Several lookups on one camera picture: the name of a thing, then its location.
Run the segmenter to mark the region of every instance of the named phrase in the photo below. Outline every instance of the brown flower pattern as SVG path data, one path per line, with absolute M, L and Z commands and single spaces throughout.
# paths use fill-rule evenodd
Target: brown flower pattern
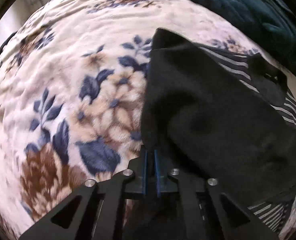
M 86 179 L 78 166 L 63 165 L 48 143 L 38 153 L 27 153 L 20 177 L 22 200 L 38 221 Z
M 33 34 L 24 38 L 20 43 L 19 51 L 14 55 L 7 70 L 9 71 L 13 67 L 21 67 L 34 49 L 42 49 L 52 41 L 54 35 L 51 31 L 50 27 L 44 25 Z
M 85 64 L 86 66 L 89 66 L 91 68 L 100 68 L 103 63 L 105 63 L 106 60 L 106 54 L 102 51 L 93 53 L 85 58 Z

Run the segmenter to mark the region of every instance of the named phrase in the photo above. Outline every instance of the wall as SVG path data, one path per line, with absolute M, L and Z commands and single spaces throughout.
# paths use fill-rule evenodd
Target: wall
M 26 5 L 25 0 L 16 0 L 0 20 L 0 46 L 17 31 L 30 17 L 32 13 Z

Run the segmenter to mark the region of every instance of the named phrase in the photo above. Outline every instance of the black fabric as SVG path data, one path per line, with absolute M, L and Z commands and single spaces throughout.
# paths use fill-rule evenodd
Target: black fabric
M 282 71 L 269 64 L 260 53 L 249 56 L 194 44 L 247 88 L 256 91 L 257 96 L 267 101 L 288 125 L 296 128 L 296 99 L 288 88 L 287 77 Z
M 164 29 L 153 38 L 147 80 L 141 132 L 148 150 L 218 178 L 245 205 L 294 197 L 296 129 L 258 93 Z

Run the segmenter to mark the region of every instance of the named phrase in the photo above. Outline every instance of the floral blanket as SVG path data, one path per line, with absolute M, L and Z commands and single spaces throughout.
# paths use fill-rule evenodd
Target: floral blanket
M 158 27 L 230 51 L 259 51 L 282 69 L 189 0 L 50 1 L 0 56 L 0 225 L 10 239 L 86 179 L 109 179 L 138 156 Z M 296 98 L 296 78 L 283 71 Z

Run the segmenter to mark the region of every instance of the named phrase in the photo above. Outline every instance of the beige flower pattern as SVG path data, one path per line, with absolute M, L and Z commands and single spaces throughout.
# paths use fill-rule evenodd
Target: beige flower pattern
M 246 49 L 246 47 L 240 45 L 238 43 L 238 41 L 236 41 L 230 35 L 224 41 L 219 41 L 217 39 L 211 39 L 207 43 L 210 44 L 211 46 L 217 47 L 219 49 L 225 49 L 225 50 L 229 50 L 231 52 L 240 53 L 240 54 L 253 55 L 258 52 L 258 49 L 256 49 L 256 48 Z
M 83 135 L 83 141 L 102 137 L 122 156 L 138 156 L 142 144 L 140 116 L 146 80 L 142 71 L 120 67 L 101 83 L 98 97 L 88 97 L 70 117 L 70 128 Z

